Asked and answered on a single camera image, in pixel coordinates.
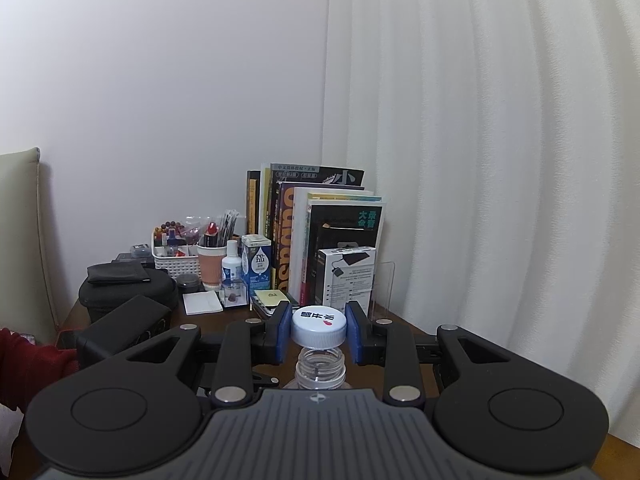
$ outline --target jar lid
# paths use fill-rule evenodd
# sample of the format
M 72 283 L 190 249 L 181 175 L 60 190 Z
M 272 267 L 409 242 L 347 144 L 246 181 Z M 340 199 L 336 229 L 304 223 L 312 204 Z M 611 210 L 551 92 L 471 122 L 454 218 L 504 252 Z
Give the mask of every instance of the jar lid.
M 347 318 L 330 306 L 304 306 L 293 314 L 291 338 L 305 348 L 336 348 L 344 342 L 346 335 Z
M 178 276 L 175 279 L 175 281 L 178 284 L 178 286 L 180 286 L 180 287 L 200 285 L 200 279 L 199 279 L 198 275 L 197 274 L 191 274 L 191 273 L 180 274 L 180 276 Z

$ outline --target paper cup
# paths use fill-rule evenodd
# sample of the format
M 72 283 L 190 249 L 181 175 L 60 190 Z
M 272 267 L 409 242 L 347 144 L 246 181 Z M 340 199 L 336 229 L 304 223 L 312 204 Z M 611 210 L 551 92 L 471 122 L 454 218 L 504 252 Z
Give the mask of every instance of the paper cup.
M 203 285 L 219 287 L 222 282 L 222 258 L 226 256 L 226 247 L 198 246 L 200 277 Z

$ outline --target white plastic bottle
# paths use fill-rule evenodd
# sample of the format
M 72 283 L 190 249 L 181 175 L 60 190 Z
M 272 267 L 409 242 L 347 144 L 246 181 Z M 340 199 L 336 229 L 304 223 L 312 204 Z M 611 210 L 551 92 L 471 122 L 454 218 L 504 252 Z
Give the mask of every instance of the white plastic bottle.
M 222 258 L 222 279 L 236 282 L 242 279 L 242 258 L 238 256 L 238 240 L 226 243 L 226 256 Z
M 299 308 L 291 319 L 291 339 L 303 348 L 298 356 L 296 376 L 285 388 L 350 388 L 344 382 L 344 355 L 338 348 L 346 335 L 347 319 L 339 310 L 324 305 Z

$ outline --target round black pad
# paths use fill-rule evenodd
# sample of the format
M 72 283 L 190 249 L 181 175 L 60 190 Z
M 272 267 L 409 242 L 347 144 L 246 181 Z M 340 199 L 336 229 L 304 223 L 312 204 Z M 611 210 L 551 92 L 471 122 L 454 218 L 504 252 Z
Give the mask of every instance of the round black pad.
M 145 413 L 145 397 L 124 388 L 88 392 L 71 406 L 71 415 L 76 422 L 95 431 L 123 430 L 137 423 Z
M 462 369 L 435 404 L 437 431 L 462 454 L 502 471 L 549 474 L 590 464 L 609 427 L 598 397 L 524 359 L 515 364 Z
M 562 417 L 562 404 L 553 395 L 530 388 L 512 388 L 489 400 L 495 420 L 514 430 L 551 428 Z
M 59 468 L 116 476 L 171 458 L 200 419 L 196 396 L 162 365 L 112 359 L 40 392 L 26 427 L 33 446 Z

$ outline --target black wallet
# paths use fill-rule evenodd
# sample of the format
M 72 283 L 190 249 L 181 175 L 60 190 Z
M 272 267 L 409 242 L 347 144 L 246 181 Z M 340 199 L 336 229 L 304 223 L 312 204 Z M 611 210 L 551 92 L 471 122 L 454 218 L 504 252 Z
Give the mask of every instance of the black wallet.
M 92 285 L 121 285 L 148 282 L 149 275 L 139 262 L 112 262 L 86 268 L 87 281 Z

